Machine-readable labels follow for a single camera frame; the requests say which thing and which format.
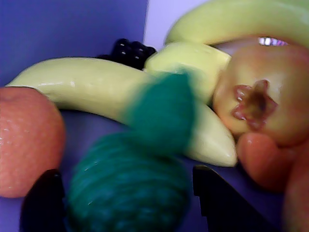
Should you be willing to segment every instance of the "orange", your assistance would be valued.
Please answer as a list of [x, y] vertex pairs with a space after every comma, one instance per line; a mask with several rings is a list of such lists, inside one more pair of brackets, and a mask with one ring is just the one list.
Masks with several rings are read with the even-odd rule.
[[64, 121], [51, 101], [32, 88], [0, 88], [0, 196], [24, 197], [59, 167], [64, 146]]

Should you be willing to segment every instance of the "artificial fruit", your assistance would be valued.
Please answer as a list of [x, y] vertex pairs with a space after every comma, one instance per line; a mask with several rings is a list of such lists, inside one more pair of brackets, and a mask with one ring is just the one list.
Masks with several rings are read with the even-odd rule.
[[[207, 76], [194, 77], [200, 81], [192, 82], [194, 94], [205, 102], [198, 89]], [[149, 75], [108, 60], [58, 58], [34, 64], [7, 86], [31, 87], [46, 95], [60, 109], [89, 112], [127, 124], [122, 117], [124, 111], [145, 87], [155, 83], [158, 78], [158, 75]], [[198, 108], [201, 109], [197, 112], [198, 127], [194, 129], [194, 137], [186, 155], [214, 165], [234, 166], [237, 158], [231, 133], [217, 115], [209, 114], [210, 109], [198, 102]], [[223, 139], [211, 139], [213, 136]]]
[[309, 51], [296, 45], [239, 49], [221, 73], [213, 107], [238, 138], [264, 133], [279, 146], [309, 135]]
[[210, 0], [183, 15], [166, 44], [219, 44], [245, 37], [270, 36], [309, 48], [307, 0]]
[[59, 168], [65, 126], [54, 103], [35, 89], [0, 88], [0, 196], [24, 197], [37, 178]]

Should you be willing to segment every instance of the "fake fruit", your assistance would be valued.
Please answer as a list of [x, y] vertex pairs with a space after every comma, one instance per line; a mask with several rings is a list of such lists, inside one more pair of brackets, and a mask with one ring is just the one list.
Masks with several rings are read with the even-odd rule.
[[307, 232], [309, 228], [309, 141], [295, 161], [285, 191], [284, 231]]
[[297, 155], [299, 146], [278, 148], [269, 136], [246, 133], [237, 143], [237, 156], [247, 174], [264, 189], [283, 192]]
[[191, 181], [175, 158], [189, 143], [195, 121], [190, 78], [164, 74], [128, 107], [129, 131], [91, 146], [68, 192], [73, 231], [177, 230], [191, 199]]
[[309, 134], [309, 51], [296, 45], [241, 48], [222, 72], [213, 107], [239, 137], [254, 131], [279, 146]]
[[[37, 63], [22, 71], [17, 78], [7, 86], [28, 86], [37, 89], [46, 95], [51, 101], [55, 102], [60, 109], [73, 109], [89, 112], [111, 118], [126, 124], [122, 117], [126, 108], [139, 97], [140, 92], [148, 84], [155, 83], [160, 75], [151, 76], [145, 72], [115, 62], [96, 58], [58, 58]], [[192, 88], [196, 96], [202, 97], [197, 93], [201, 85], [198, 81], [192, 82]], [[197, 128], [197, 132], [190, 150], [186, 153], [198, 154], [196, 159], [208, 160], [211, 164], [224, 164], [234, 166], [236, 153], [233, 138], [225, 140], [227, 144], [214, 146], [212, 149], [205, 147], [205, 139], [210, 139], [208, 126], [213, 130], [218, 129], [216, 136], [226, 137], [226, 129], [223, 129], [217, 117], [210, 117], [205, 111], [198, 111], [197, 124], [205, 125]]]
[[183, 15], [166, 44], [219, 44], [250, 36], [269, 36], [309, 48], [307, 0], [210, 0]]
[[145, 63], [145, 71], [179, 73], [190, 70], [198, 83], [197, 93], [204, 103], [210, 103], [219, 73], [229, 62], [231, 56], [214, 47], [196, 43], [170, 43], [159, 53], [151, 56]]
[[0, 196], [24, 197], [44, 171], [59, 167], [64, 122], [56, 106], [32, 88], [0, 88], [0, 108]]
[[142, 70], [146, 59], [155, 52], [153, 47], [147, 47], [138, 41], [130, 42], [127, 39], [119, 39], [115, 42], [110, 55], [99, 55], [97, 58]]
[[197, 121], [187, 156], [221, 167], [233, 167], [237, 163], [231, 132], [215, 112], [202, 103], [197, 104]]

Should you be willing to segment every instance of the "green leaf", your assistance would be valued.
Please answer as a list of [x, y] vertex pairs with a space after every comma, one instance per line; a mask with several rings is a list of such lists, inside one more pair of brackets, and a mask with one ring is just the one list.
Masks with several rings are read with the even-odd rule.
[[161, 73], [128, 111], [132, 142], [157, 155], [183, 153], [192, 134], [195, 97], [188, 72]]

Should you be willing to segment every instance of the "grapes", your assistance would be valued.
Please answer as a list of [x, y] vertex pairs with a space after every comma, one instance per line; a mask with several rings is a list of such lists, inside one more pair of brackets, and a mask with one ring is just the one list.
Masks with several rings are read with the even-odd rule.
[[96, 58], [114, 61], [142, 70], [147, 58], [154, 53], [156, 53], [156, 50], [153, 47], [145, 46], [141, 42], [119, 39], [115, 42], [110, 55], [99, 55]]

